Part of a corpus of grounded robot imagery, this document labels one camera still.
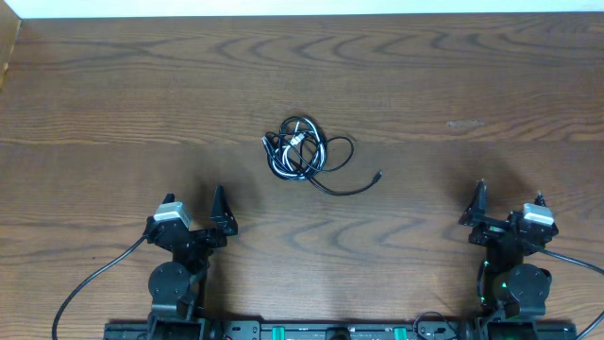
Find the cable connector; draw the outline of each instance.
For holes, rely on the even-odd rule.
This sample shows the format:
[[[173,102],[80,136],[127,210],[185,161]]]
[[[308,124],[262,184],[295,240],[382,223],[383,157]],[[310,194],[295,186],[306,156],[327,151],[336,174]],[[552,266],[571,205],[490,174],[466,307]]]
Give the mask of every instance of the cable connector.
[[[293,137],[290,140],[290,144],[291,145],[298,145],[300,144],[300,142],[302,142],[304,139],[306,138],[306,135],[304,133],[300,133],[297,136]]]

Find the black wire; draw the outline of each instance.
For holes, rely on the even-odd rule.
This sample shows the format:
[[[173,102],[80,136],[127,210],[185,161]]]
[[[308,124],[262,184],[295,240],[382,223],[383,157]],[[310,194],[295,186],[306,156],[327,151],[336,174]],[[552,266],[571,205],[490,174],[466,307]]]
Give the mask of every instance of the black wire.
[[[526,242],[526,241],[525,241],[525,244],[528,245],[533,250],[539,251],[540,253],[545,254],[547,256],[551,256],[551,257],[556,258],[558,260],[567,261],[567,262],[569,262],[571,264],[580,265],[583,268],[591,269],[591,270],[595,271],[596,273],[604,275],[604,269],[602,269],[600,267],[597,267],[597,266],[595,266],[593,264],[589,264],[589,263],[583,262],[581,260],[573,259],[571,257],[559,254],[559,253],[554,252],[554,251],[545,250],[543,247],[536,246],[536,245],[531,244],[531,243]],[[587,328],[585,330],[583,330],[581,333],[579,333],[579,335],[577,335],[577,337],[575,338],[575,340],[580,340],[580,339],[584,338],[585,335],[587,335],[587,333],[591,332],[600,322],[602,322],[602,320],[604,320],[604,311],[602,311],[602,313],[600,313],[600,315],[596,318],[596,320],[594,320],[589,326],[587,326]]]
[[[70,294],[65,301],[63,302],[63,304],[60,306],[59,311],[57,312],[57,315],[55,315],[55,321],[53,321],[53,330],[52,330],[52,336],[53,336],[53,340],[58,340],[57,338],[57,327],[59,326],[59,320],[60,320],[60,316],[63,314],[63,311],[65,311],[65,308],[67,308],[67,305],[69,304],[69,302],[72,300],[72,298],[74,298],[76,296],[76,294],[82,289],[84,288],[84,286],[86,286],[90,281],[92,281],[94,278],[96,278],[99,274],[103,273],[104,271],[106,271],[107,269],[113,267],[115,264],[119,263],[121,260],[124,259],[124,257],[128,256],[134,249],[136,249],[138,246],[141,245],[141,243],[146,239],[145,236],[141,237],[139,239],[139,241],[137,241],[134,245],[132,245],[128,250],[126,250],[124,252],[124,254],[120,255],[119,257],[117,257],[115,260],[111,261],[110,263],[105,264],[105,266],[103,266],[101,269],[95,271],[92,275],[90,275],[87,279],[85,279],[82,283],[80,283],[72,292],[72,294]]]
[[[476,278],[476,293],[479,298],[482,298],[482,274],[484,273],[484,267],[487,264],[487,259],[482,260],[482,264],[478,269],[478,277]]]
[[[442,315],[442,314],[440,314],[438,312],[427,311],[427,312],[423,312],[421,315],[419,315],[415,319],[415,321],[413,321],[413,332],[415,332],[415,335],[417,335],[417,337],[419,339],[427,340],[423,335],[421,335],[419,333],[419,331],[417,331],[417,323],[419,322],[420,319],[422,319],[426,315],[437,315],[437,316],[439,316],[445,322],[446,326],[455,333],[455,336],[450,337],[450,338],[445,339],[445,340],[453,340],[453,339],[458,339],[460,337],[460,330],[454,328],[453,325],[451,325],[449,323],[449,321],[446,319],[446,317],[444,315]]]
[[[292,123],[296,123],[296,128],[289,129],[289,125]],[[327,162],[327,145],[335,140],[347,141],[350,144],[350,153],[340,165],[331,169],[324,169]],[[314,178],[320,173],[334,172],[344,167],[352,159],[355,147],[347,137],[338,136],[326,139],[319,127],[309,118],[290,117],[281,123],[279,133],[266,132],[262,141],[266,150],[268,166],[275,176],[283,180],[307,180],[315,188],[328,195],[350,196],[359,194],[371,188],[382,177],[382,172],[379,171],[368,185],[348,192],[334,192]],[[309,160],[304,157],[305,143],[310,143],[314,146],[314,150],[310,150],[311,155]],[[297,144],[300,144],[299,151],[295,147]],[[298,161],[294,161],[289,155],[285,154],[290,150],[298,157]]]

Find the green connector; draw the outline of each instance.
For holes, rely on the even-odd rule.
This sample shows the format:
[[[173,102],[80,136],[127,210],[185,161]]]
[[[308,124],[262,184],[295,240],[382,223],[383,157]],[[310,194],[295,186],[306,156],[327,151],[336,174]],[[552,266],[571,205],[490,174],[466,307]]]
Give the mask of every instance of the green connector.
[[[273,327],[273,340],[285,340],[284,327]]]
[[[394,329],[394,340],[408,340],[406,328],[395,328]]]

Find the white wall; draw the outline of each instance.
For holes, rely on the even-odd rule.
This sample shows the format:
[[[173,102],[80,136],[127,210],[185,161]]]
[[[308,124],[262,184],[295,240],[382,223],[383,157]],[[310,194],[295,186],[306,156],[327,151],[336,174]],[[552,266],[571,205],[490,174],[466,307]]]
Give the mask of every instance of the white wall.
[[[604,11],[604,0],[5,0],[24,19]]]

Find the wooden table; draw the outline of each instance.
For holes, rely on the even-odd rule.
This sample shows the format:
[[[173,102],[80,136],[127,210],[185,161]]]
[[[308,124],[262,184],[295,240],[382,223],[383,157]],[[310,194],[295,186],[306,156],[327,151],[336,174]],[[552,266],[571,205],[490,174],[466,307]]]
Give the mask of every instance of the wooden table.
[[[212,257],[214,315],[475,310],[485,249],[457,220],[481,178],[498,218],[541,189],[548,247],[604,265],[603,43],[588,13],[25,21],[0,93],[0,338],[49,338],[166,193],[211,227],[217,183],[241,234]],[[326,185],[382,181],[332,197],[277,179],[260,137],[292,114],[355,140]],[[94,280],[59,338],[144,319],[170,258],[144,245]],[[604,308],[597,274],[528,261],[554,276],[546,318],[582,329]]]

